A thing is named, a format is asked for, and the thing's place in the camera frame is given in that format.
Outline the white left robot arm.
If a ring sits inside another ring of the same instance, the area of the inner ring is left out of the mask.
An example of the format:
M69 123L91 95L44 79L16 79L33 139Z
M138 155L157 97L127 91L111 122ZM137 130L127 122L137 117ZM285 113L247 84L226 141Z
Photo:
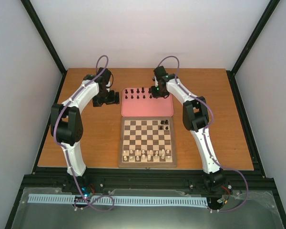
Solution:
M96 75L84 77L75 93L61 104L51 107L51 135L63 150L68 174L75 176L73 187L79 192L86 191L90 181L83 176L86 165L82 158L80 140L83 135L81 113L89 102L94 107L103 104L119 104L119 93L111 90L113 74L107 68L99 68Z

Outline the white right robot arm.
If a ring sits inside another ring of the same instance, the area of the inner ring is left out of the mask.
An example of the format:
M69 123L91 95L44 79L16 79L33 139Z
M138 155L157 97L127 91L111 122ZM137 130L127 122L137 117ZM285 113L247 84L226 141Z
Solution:
M183 106L183 125L192 134L202 160L204 188L214 193L225 177L217 160L209 134L209 113L204 97L191 93L175 74L168 74L163 66L154 69L155 85L150 92L153 98L173 95Z

